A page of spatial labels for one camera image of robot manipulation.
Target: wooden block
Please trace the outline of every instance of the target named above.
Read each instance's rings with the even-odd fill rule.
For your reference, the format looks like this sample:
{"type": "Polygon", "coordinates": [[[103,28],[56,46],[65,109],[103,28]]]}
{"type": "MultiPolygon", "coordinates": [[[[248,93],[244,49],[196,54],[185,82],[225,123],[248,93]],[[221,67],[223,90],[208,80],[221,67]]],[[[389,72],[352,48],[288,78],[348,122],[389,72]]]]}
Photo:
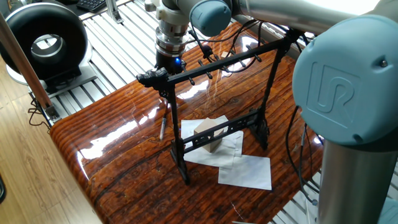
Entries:
{"type": "MultiPolygon", "coordinates": [[[[217,126],[217,123],[215,121],[213,121],[210,118],[206,118],[201,124],[199,124],[199,126],[197,126],[197,128],[195,128],[195,130],[193,130],[194,134],[198,134],[202,131],[206,131],[209,128],[212,128],[214,126],[217,126]]],[[[214,137],[223,134],[224,133],[224,129],[220,129],[214,132],[214,137]]],[[[222,141],[223,139],[219,139],[217,141],[213,141],[210,144],[207,144],[206,146],[202,146],[204,149],[206,149],[208,152],[214,152],[215,149],[217,148],[218,144],[222,141]]]]}

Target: wooden table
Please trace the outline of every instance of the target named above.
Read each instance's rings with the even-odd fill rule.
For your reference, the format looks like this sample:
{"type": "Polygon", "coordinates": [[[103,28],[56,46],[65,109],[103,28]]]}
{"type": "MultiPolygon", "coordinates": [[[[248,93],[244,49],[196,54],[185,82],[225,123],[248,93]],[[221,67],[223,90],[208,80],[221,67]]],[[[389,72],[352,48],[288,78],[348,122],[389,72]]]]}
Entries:
{"type": "MultiPolygon", "coordinates": [[[[239,28],[226,29],[222,39],[239,28]]],[[[231,40],[209,43],[215,54],[228,51],[231,40]]],[[[240,35],[236,50],[256,45],[254,34],[240,35]]],[[[228,119],[261,104],[275,52],[261,55],[243,73],[213,72],[176,87],[180,119],[228,119]]],[[[202,57],[198,47],[184,55],[187,69],[202,57]]],[[[164,140],[160,124],[164,102],[158,92],[134,81],[87,108],[57,122],[51,137],[78,180],[97,214],[105,223],[267,223],[294,196],[299,179],[287,160],[285,132],[294,109],[291,90],[294,60],[281,62],[267,107],[271,129],[269,148],[263,151],[248,129],[244,130],[243,154],[271,159],[272,191],[218,184],[218,168],[188,162],[191,185],[186,186],[171,155],[173,139],[170,113],[164,140]]],[[[298,145],[303,121],[292,127],[290,148],[298,164],[298,145]]],[[[322,151],[313,150],[313,171],[320,168],[322,151]]],[[[310,177],[309,150],[303,155],[303,176],[310,177]]]]}

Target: black rack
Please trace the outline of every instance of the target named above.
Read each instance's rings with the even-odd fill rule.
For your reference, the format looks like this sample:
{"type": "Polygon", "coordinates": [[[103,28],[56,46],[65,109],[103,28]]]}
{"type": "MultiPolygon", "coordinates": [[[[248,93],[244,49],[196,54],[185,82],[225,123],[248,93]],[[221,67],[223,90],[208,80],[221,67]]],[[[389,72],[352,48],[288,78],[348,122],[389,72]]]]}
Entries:
{"type": "Polygon", "coordinates": [[[264,44],[262,46],[251,49],[246,46],[249,50],[240,54],[231,52],[230,57],[224,58],[223,60],[217,60],[215,62],[204,65],[200,60],[198,63],[200,67],[193,70],[186,71],[185,63],[181,64],[181,68],[184,72],[170,75],[166,68],[158,69],[157,71],[148,71],[144,75],[139,75],[137,77],[138,81],[142,83],[145,87],[153,87],[155,90],[159,91],[159,95],[166,98],[171,105],[172,110],[172,121],[174,130],[174,141],[172,141],[171,155],[180,171],[185,184],[189,185],[190,179],[188,176],[187,166],[184,161],[184,154],[193,151],[199,147],[209,144],[213,141],[221,139],[227,135],[233,134],[236,131],[242,130],[244,128],[250,128],[252,134],[259,141],[263,150],[267,149],[269,128],[266,120],[266,103],[271,92],[271,87],[275,79],[278,65],[282,58],[289,51],[290,46],[296,43],[297,39],[303,35],[302,31],[299,30],[289,30],[283,39],[264,44]],[[219,124],[213,128],[207,129],[201,133],[193,135],[189,138],[180,138],[180,131],[178,127],[178,113],[177,113],[177,102],[175,95],[175,84],[189,80],[192,85],[195,82],[192,78],[198,77],[200,75],[206,74],[208,78],[212,79],[210,72],[226,68],[229,65],[235,63],[242,63],[243,60],[247,58],[254,57],[256,60],[261,61],[259,55],[271,50],[277,50],[275,55],[274,63],[271,68],[271,72],[268,78],[266,90],[264,92],[264,97],[262,99],[261,106],[257,109],[250,109],[249,113],[240,116],[238,118],[232,119],[225,123],[219,124]],[[228,127],[228,130],[223,134],[215,136],[215,131],[228,127]],[[184,149],[184,144],[192,142],[192,146],[184,149]]]}

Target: paper sheet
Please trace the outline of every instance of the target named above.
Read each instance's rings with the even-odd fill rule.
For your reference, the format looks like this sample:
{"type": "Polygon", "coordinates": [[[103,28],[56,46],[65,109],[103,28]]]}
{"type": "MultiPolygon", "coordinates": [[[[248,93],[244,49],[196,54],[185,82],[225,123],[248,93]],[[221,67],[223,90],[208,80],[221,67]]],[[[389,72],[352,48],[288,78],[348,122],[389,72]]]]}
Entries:
{"type": "MultiPolygon", "coordinates": [[[[228,119],[225,116],[221,116],[215,119],[217,124],[224,123],[228,119]]],[[[201,123],[203,119],[198,120],[182,120],[181,121],[181,138],[187,138],[193,136],[193,130],[201,123]]],[[[242,155],[242,144],[243,132],[236,132],[229,136],[223,138],[217,149],[213,153],[209,153],[204,148],[200,147],[192,152],[184,155],[184,159],[189,162],[194,162],[198,164],[222,167],[231,169],[233,165],[234,155],[242,155]],[[238,145],[240,148],[236,147],[236,140],[238,139],[238,145]]],[[[192,146],[192,143],[186,144],[186,148],[192,146]]]]}
{"type": "Polygon", "coordinates": [[[220,167],[218,183],[272,190],[270,159],[247,155],[235,157],[232,169],[220,167]]]}

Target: black cable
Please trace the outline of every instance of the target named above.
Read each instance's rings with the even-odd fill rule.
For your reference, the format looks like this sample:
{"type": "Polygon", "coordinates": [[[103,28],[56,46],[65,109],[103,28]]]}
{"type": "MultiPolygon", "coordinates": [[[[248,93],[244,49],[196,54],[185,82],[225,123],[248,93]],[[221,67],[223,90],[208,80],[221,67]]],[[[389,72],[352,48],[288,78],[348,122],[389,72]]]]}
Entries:
{"type": "Polygon", "coordinates": [[[323,146],[322,138],[319,136],[319,134],[316,134],[316,135],[317,135],[318,140],[321,142],[321,144],[322,144],[322,146],[323,146]]]}
{"type": "MultiPolygon", "coordinates": [[[[246,31],[246,30],[252,28],[252,27],[255,26],[257,23],[254,23],[254,24],[248,26],[247,28],[245,28],[244,30],[242,30],[242,32],[244,32],[244,31],[246,31]]],[[[202,39],[199,39],[199,41],[200,41],[200,42],[212,42],[212,43],[224,42],[224,41],[227,41],[227,40],[231,39],[232,37],[234,37],[238,32],[239,32],[239,30],[235,31],[235,32],[234,32],[233,34],[231,34],[229,37],[227,37],[227,38],[225,38],[225,39],[221,39],[221,40],[202,40],[202,39]]],[[[196,42],[196,40],[190,40],[190,41],[187,42],[187,44],[191,44],[191,43],[194,43],[194,42],[196,42]]]]}
{"type": "Polygon", "coordinates": [[[47,129],[48,129],[47,133],[49,133],[49,131],[50,131],[50,126],[49,126],[46,122],[42,121],[40,124],[33,124],[33,123],[32,123],[32,119],[33,119],[33,116],[34,116],[35,114],[43,115],[43,114],[40,112],[39,105],[38,105],[38,103],[36,102],[36,99],[33,99],[33,100],[30,102],[30,105],[34,106],[34,108],[29,108],[29,109],[27,110],[28,113],[31,113],[31,114],[32,114],[32,115],[30,116],[30,119],[29,119],[29,124],[32,125],[32,126],[40,126],[40,125],[44,124],[44,125],[47,127],[47,129]]]}
{"type": "Polygon", "coordinates": [[[318,189],[320,189],[319,184],[317,184],[317,183],[314,181],[314,179],[313,179],[313,173],[312,173],[312,164],[313,164],[313,162],[312,162],[312,147],[311,147],[310,136],[308,136],[307,124],[305,124],[305,135],[307,136],[308,147],[309,147],[309,149],[310,149],[310,169],[311,169],[311,171],[310,171],[310,173],[311,173],[311,180],[310,180],[310,181],[311,181],[311,183],[312,183],[313,185],[315,185],[318,189]]]}
{"type": "Polygon", "coordinates": [[[299,164],[298,164],[298,178],[300,179],[300,186],[301,186],[301,191],[303,192],[305,198],[311,202],[312,205],[318,205],[318,200],[312,200],[308,196],[307,191],[304,189],[303,186],[303,177],[302,177],[302,166],[303,166],[303,150],[304,150],[304,144],[305,144],[305,136],[308,136],[307,134],[307,124],[304,125],[304,131],[302,135],[302,140],[301,140],[301,147],[300,147],[300,159],[299,159],[299,164]]]}
{"type": "Polygon", "coordinates": [[[308,41],[308,37],[307,37],[305,34],[302,35],[302,38],[303,38],[304,43],[305,43],[306,46],[307,46],[308,44],[310,44],[310,42],[308,41]]]}
{"type": "MultiPolygon", "coordinates": [[[[260,24],[259,24],[259,28],[258,28],[258,30],[257,30],[257,46],[258,47],[260,47],[261,46],[261,28],[262,28],[262,24],[263,24],[264,22],[260,22],[260,24]]],[[[232,43],[232,47],[234,47],[235,48],[235,42],[236,42],[236,40],[234,40],[234,42],[232,43]]],[[[228,72],[228,73],[239,73],[239,72],[244,72],[244,71],[246,71],[247,69],[249,69],[253,64],[254,64],[254,62],[256,62],[256,58],[254,58],[254,59],[252,59],[251,60],[251,62],[249,63],[249,65],[247,65],[246,67],[244,67],[244,68],[242,68],[242,69],[240,69],[240,70],[237,70],[237,71],[229,71],[228,69],[226,69],[226,70],[224,70],[224,71],[226,71],[226,72],[228,72]]]]}
{"type": "Polygon", "coordinates": [[[304,128],[305,128],[305,135],[307,136],[308,148],[310,149],[310,175],[311,175],[311,178],[312,178],[313,177],[313,174],[312,174],[312,163],[313,163],[312,162],[312,148],[311,148],[310,137],[308,136],[308,132],[307,132],[307,124],[306,123],[305,123],[304,128]]]}
{"type": "MultiPolygon", "coordinates": [[[[296,106],[293,111],[292,118],[290,119],[289,126],[287,127],[286,136],[285,136],[285,146],[286,146],[287,157],[289,158],[289,161],[290,161],[295,173],[300,178],[299,170],[297,169],[297,167],[295,166],[295,164],[293,162],[292,156],[290,155],[290,149],[289,149],[289,133],[290,133],[290,130],[292,129],[294,118],[295,118],[295,115],[297,114],[298,110],[299,110],[299,106],[296,106]]],[[[307,185],[309,188],[311,188],[314,192],[319,193],[319,190],[316,189],[315,187],[311,186],[310,184],[308,184],[307,181],[305,181],[301,178],[300,178],[300,181],[302,181],[305,185],[307,185]]]]}
{"type": "Polygon", "coordinates": [[[299,51],[300,54],[301,54],[301,53],[303,52],[303,50],[301,49],[299,43],[296,41],[295,44],[296,44],[296,46],[297,46],[297,48],[298,48],[298,51],[299,51]]]}

